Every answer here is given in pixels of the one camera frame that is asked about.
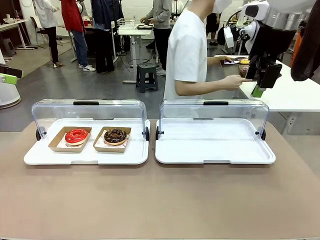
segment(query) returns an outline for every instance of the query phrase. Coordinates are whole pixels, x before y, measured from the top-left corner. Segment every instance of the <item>red glazed donut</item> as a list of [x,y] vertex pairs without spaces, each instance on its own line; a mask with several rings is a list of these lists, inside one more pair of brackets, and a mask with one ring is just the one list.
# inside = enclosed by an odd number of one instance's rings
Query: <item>red glazed donut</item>
[[67,144],[71,146],[77,146],[77,145],[83,144],[87,136],[88,136],[88,132],[86,130],[74,129],[68,132],[65,135],[64,139]]

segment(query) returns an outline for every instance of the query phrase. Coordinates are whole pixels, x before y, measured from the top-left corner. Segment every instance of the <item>person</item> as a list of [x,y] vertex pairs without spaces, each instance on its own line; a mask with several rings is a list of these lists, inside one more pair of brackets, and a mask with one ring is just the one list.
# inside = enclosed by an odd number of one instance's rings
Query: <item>person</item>
[[169,38],[164,99],[197,99],[220,90],[236,90],[243,82],[251,81],[231,75],[206,82],[208,66],[231,62],[226,56],[207,57],[204,20],[213,12],[214,2],[193,0],[178,18]]
[[182,13],[184,10],[184,3],[181,0],[173,0],[172,1],[172,12],[173,13]]
[[86,31],[76,0],[60,1],[65,29],[71,31],[74,37],[75,52],[79,68],[84,72],[94,72],[96,69],[93,68],[92,65],[89,65],[88,62],[88,47],[84,35]]
[[171,12],[172,0],[153,0],[152,10],[141,18],[142,23],[148,19],[150,24],[154,24],[155,45],[162,65],[162,68],[160,67],[157,70],[156,74],[158,76],[166,75],[168,40],[171,33],[169,23]]
[[106,74],[115,70],[112,55],[111,22],[123,18],[119,0],[91,0],[95,39],[96,72]]
[[60,10],[58,7],[52,6],[50,0],[34,0],[35,8],[39,17],[41,26],[44,28],[45,33],[49,38],[49,47],[53,62],[53,68],[63,67],[64,65],[59,62],[58,44],[57,44],[57,26],[58,21],[55,12]]
[[218,43],[215,40],[215,38],[216,38],[217,31],[219,30],[220,17],[221,17],[221,13],[211,13],[206,18],[206,26],[205,26],[206,36],[208,37],[208,35],[211,33],[211,41],[209,43],[210,46],[218,46]]

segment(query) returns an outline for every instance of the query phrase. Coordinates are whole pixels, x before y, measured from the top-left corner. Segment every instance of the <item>jeans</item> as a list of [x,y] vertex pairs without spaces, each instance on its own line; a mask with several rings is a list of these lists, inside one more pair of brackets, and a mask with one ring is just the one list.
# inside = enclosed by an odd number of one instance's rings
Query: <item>jeans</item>
[[85,40],[85,35],[83,32],[72,30],[71,31],[74,36],[75,42],[75,52],[76,58],[78,60],[79,65],[82,65],[84,68],[88,66],[88,58],[87,51],[88,46]]
[[171,29],[153,29],[156,49],[158,50],[163,70],[167,69],[167,52]]
[[51,50],[51,57],[52,57],[52,62],[54,64],[59,62],[58,59],[58,44],[57,44],[57,28],[55,26],[45,28],[45,33],[48,35],[49,38],[49,47]]

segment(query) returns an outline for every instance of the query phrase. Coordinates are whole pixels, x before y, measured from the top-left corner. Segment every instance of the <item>black stool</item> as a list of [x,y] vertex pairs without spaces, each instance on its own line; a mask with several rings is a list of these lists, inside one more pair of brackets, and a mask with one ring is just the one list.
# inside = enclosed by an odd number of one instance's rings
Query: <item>black stool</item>
[[4,46],[6,56],[11,58],[16,53],[15,47],[12,44],[10,38],[3,38],[0,40],[0,43]]
[[135,87],[140,88],[140,93],[145,93],[146,89],[159,90],[156,65],[142,63],[137,66]]

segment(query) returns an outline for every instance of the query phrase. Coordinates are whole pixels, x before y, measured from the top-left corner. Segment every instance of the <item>white sneaker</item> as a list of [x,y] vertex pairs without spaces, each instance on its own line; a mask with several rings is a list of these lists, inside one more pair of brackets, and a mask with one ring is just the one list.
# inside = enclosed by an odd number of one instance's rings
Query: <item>white sneaker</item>
[[84,68],[84,66],[79,64],[79,69],[83,69],[83,68]]
[[163,70],[162,68],[156,71],[157,76],[165,76],[166,75],[166,70]]
[[82,71],[84,71],[84,72],[94,72],[94,71],[96,71],[96,69],[93,68],[92,66],[88,65],[86,67],[83,67]]

